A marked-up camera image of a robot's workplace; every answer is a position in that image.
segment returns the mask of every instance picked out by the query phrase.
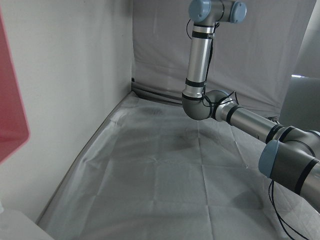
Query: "black band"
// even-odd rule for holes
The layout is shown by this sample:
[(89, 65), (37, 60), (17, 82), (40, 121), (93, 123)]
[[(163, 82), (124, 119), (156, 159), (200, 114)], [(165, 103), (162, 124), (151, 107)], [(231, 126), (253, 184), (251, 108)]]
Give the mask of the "black band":
[(214, 28), (215, 26), (212, 26), (212, 25), (209, 25), (209, 26), (207, 26), (207, 25), (200, 25), (200, 24), (193, 24), (193, 26), (196, 26), (196, 27), (201, 27), (201, 28)]
[(280, 136), (279, 141), (283, 143), (283, 140), (286, 138), (286, 136), (293, 130), (295, 127), (290, 126), (288, 127)]
[(304, 184), (307, 176), (309, 175), (312, 168), (319, 162), (318, 159), (314, 158), (309, 164), (303, 169), (298, 181), (295, 184), (294, 192), (300, 195), (302, 185)]
[(197, 39), (212, 39), (213, 34), (212, 33), (192, 31), (192, 37), (193, 38), (197, 38)]
[(202, 88), (205, 86), (206, 81), (202, 81), (202, 82), (195, 82), (195, 81), (190, 81), (187, 78), (185, 79), (185, 84), (187, 84), (188, 86), (191, 87), (195, 87), (195, 88)]
[(235, 113), (235, 111), (236, 111), (237, 109), (240, 109), (240, 108), (243, 108), (243, 107), (240, 106), (240, 105), (235, 105), (234, 107), (232, 107), (232, 108), (229, 110), (228, 114), (226, 115), (225, 121), (226, 121), (228, 124), (230, 124), (231, 126), (232, 126), (232, 124), (231, 124), (231, 117), (232, 117), (232, 115)]
[(191, 97), (191, 96), (184, 95), (183, 93), (182, 93), (182, 97), (191, 101), (201, 101), (203, 99), (203, 97)]
[(271, 128), (268, 136), (266, 136), (265, 143), (268, 144), (274, 138), (274, 136), (279, 131), (279, 129), (282, 129), (282, 128), (284, 128), (284, 126), (282, 126), (281, 124), (277, 124), (277, 125), (273, 126), (273, 128)]
[(309, 145), (306, 144), (306, 143), (304, 143), (303, 141), (299, 141), (299, 140), (289, 140), (289, 141), (285, 141), (285, 142), (286, 142), (286, 143), (288, 143), (288, 142), (296, 142), (296, 143), (302, 144), (303, 146), (305, 146), (305, 147), (309, 150), (309, 152), (311, 153), (312, 157), (314, 157), (314, 158), (316, 157), (315, 152), (312, 150), (312, 148), (309, 147)]

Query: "black cable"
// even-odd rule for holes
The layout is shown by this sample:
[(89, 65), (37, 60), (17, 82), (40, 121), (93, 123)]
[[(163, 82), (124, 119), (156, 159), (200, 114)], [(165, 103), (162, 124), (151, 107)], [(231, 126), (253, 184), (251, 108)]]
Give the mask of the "black cable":
[(270, 185), (269, 185), (269, 188), (268, 188), (268, 194), (269, 194), (269, 199), (270, 199), (270, 202), (273, 206), (273, 209), (275, 211), (275, 214), (280, 222), (280, 225), (282, 227), (282, 229), (284, 230), (284, 232), (288, 235), (288, 237), (292, 240), (295, 240), (289, 233), (288, 231), (286, 230), (285, 225), (287, 225), (291, 230), (293, 230), (296, 234), (298, 234), (300, 237), (306, 239), (306, 240), (309, 240), (308, 238), (306, 238), (305, 236), (303, 236), (301, 233), (299, 233), (297, 230), (295, 230), (293, 227), (291, 227), (281, 216), (280, 214), (278, 213), (278, 210), (276, 208), (276, 204), (275, 204), (275, 199), (274, 199), (274, 187), (275, 187), (275, 181), (271, 181)]
[(191, 21), (191, 19), (189, 19), (188, 23), (186, 24), (185, 31), (186, 31), (186, 34), (188, 35), (188, 37), (189, 37), (190, 39), (192, 39), (192, 38), (190, 37), (190, 35), (189, 35), (189, 32), (188, 32), (188, 26), (189, 26), (190, 21)]

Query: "red panel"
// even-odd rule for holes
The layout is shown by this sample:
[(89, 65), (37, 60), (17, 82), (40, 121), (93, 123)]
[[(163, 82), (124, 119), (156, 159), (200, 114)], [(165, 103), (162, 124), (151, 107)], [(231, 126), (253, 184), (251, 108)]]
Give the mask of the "red panel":
[(29, 138), (29, 129), (0, 9), (0, 162)]

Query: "wrinkled fabric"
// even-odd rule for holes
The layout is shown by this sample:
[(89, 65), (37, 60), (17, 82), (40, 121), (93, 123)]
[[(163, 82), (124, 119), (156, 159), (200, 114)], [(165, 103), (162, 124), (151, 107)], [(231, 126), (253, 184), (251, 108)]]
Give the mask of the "wrinkled fabric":
[[(134, 0), (135, 81), (181, 93), (191, 40), (191, 0)], [(243, 0), (245, 20), (216, 30), (207, 90), (237, 91), (240, 103), (278, 117), (315, 0)], [(193, 22), (189, 24), (192, 33)]]
[[(39, 226), (56, 240), (288, 239), (258, 171), (265, 144), (133, 93), (76, 159)], [(275, 185), (281, 216), (320, 239), (320, 215)]]

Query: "white wall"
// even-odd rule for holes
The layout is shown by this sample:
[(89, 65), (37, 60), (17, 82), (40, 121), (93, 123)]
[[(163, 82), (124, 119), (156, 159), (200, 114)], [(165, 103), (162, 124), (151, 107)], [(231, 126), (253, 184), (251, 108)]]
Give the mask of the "white wall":
[(294, 73), (320, 79), (320, 0), (305, 31)]
[(131, 0), (0, 0), (30, 126), (0, 165), (0, 200), (36, 220), (130, 91)]

